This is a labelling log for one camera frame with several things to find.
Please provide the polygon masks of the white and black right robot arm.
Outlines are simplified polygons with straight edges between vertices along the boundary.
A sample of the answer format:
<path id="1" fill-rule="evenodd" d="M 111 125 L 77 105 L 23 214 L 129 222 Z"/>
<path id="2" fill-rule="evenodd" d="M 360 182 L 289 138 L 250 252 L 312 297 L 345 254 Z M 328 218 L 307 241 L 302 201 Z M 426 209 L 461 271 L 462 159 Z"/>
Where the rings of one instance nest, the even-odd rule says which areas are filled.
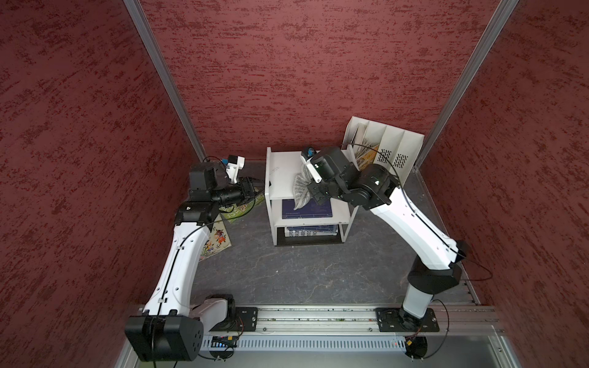
<path id="1" fill-rule="evenodd" d="M 321 151 L 308 147 L 301 159 L 311 173 L 308 189 L 317 203 L 338 199 L 362 207 L 385 221 L 415 251 L 398 316 L 405 329 L 418 329 L 434 296 L 460 283 L 460 263 L 469 246 L 430 221 L 410 200 L 398 174 L 388 168 L 371 163 L 359 170 L 337 147 Z"/>

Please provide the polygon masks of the grey striped fluffy cloth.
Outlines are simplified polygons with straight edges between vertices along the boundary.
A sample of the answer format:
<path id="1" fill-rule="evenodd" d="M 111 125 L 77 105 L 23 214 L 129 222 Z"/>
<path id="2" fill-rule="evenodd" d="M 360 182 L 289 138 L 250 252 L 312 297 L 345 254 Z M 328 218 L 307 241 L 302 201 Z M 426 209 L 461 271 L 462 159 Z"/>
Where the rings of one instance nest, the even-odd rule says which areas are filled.
<path id="1" fill-rule="evenodd" d="M 295 175 L 293 183 L 294 210 L 300 210 L 311 201 L 307 185 L 313 180 L 310 173 L 302 165 L 301 171 Z"/>

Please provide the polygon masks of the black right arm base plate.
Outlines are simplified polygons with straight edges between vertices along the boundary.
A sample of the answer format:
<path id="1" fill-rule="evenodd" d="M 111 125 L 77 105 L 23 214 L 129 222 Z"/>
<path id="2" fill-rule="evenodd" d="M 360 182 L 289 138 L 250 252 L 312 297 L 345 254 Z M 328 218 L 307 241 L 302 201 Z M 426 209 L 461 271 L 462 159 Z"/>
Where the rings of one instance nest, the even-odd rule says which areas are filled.
<path id="1" fill-rule="evenodd" d="M 376 308 L 374 311 L 380 332 L 402 334 L 440 332 L 437 316 L 432 308 L 427 308 L 426 314 L 420 319 L 401 312 L 401 308 Z"/>

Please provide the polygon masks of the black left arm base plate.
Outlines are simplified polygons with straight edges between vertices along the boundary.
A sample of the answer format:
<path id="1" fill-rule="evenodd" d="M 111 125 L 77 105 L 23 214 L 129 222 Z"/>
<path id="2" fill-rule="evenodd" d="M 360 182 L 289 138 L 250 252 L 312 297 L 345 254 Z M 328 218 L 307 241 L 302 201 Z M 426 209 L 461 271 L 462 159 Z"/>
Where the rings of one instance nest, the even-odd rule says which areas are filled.
<path id="1" fill-rule="evenodd" d="M 254 332 L 257 328 L 259 309 L 256 307 L 236 307 L 229 310 L 225 320 L 215 325 L 214 332 Z"/>

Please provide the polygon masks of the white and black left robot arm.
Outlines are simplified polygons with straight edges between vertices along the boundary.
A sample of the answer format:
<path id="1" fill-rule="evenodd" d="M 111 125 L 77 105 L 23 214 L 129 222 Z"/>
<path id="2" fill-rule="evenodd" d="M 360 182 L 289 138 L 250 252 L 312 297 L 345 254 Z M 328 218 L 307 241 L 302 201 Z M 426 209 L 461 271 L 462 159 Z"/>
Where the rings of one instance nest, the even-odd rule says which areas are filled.
<path id="1" fill-rule="evenodd" d="M 244 331 L 231 294 L 214 294 L 190 303 L 202 250 L 220 223 L 220 210 L 256 200 L 256 181 L 239 176 L 241 156 L 195 165 L 189 173 L 188 199 L 176 211 L 173 241 L 163 272 L 143 311 L 128 319 L 124 332 L 139 360 L 193 361 L 206 333 L 219 327 Z"/>

